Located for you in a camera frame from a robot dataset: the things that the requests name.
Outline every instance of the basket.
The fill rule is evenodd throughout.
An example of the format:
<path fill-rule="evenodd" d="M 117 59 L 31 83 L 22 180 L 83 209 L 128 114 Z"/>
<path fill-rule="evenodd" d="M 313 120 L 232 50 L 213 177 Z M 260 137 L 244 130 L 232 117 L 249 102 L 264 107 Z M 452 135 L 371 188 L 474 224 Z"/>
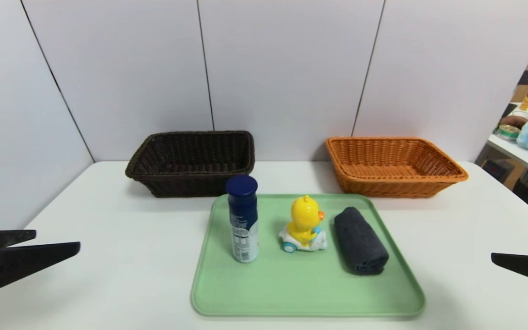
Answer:
<path fill-rule="evenodd" d="M 347 193 L 432 197 L 468 174 L 434 144 L 415 137 L 332 137 L 325 142 Z"/>
<path fill-rule="evenodd" d="M 232 176 L 254 168 L 254 140 L 246 131 L 171 132 L 149 136 L 126 168 L 156 197 L 226 193 Z"/>

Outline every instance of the green tray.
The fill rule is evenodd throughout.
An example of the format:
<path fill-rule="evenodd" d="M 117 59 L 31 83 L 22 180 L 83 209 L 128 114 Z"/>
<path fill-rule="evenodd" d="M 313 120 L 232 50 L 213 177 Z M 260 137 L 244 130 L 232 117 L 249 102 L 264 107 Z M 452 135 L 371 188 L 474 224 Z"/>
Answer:
<path fill-rule="evenodd" d="M 216 199 L 191 292 L 193 307 L 207 316 L 403 317 L 425 308 L 417 283 L 372 202 L 354 194 L 311 195 L 325 212 L 329 248 L 281 249 L 278 233 L 301 195 L 258 195 L 260 253 L 249 264 L 233 258 L 227 195 Z M 384 272 L 351 273 L 339 255 L 333 218 L 356 207 L 390 254 Z"/>

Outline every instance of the toy car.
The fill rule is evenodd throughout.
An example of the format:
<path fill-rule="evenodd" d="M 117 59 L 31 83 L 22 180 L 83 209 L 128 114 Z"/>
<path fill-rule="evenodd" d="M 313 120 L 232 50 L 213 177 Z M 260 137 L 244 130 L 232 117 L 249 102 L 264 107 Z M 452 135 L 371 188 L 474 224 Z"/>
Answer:
<path fill-rule="evenodd" d="M 288 253 L 293 253 L 298 249 L 303 251 L 317 251 L 318 249 L 327 249 L 327 233 L 325 231 L 319 230 L 317 236 L 315 236 L 315 238 L 305 247 L 287 232 L 286 226 L 278 234 L 278 236 L 283 241 L 282 249 Z"/>

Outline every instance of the rolled towel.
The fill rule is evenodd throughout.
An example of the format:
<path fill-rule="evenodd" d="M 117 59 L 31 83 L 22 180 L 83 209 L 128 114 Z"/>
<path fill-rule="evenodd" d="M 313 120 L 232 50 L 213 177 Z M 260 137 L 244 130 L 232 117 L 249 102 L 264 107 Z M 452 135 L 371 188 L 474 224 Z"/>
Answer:
<path fill-rule="evenodd" d="M 354 207 L 335 216 L 335 236 L 348 266 L 358 275 L 377 275 L 384 270 L 388 251 Z"/>

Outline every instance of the tin can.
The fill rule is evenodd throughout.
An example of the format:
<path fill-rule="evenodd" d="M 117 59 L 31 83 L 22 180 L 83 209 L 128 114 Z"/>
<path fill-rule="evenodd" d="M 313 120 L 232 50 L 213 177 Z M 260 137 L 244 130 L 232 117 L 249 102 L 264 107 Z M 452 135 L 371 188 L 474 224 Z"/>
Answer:
<path fill-rule="evenodd" d="M 517 137 L 519 137 L 519 133 L 520 129 L 514 126 L 500 125 L 498 127 L 498 131 L 496 132 L 496 136 L 507 141 L 516 141 Z"/>
<path fill-rule="evenodd" d="M 228 180 L 229 222 L 233 256 L 240 263 L 251 263 L 258 256 L 258 183 L 251 176 L 235 176 Z"/>

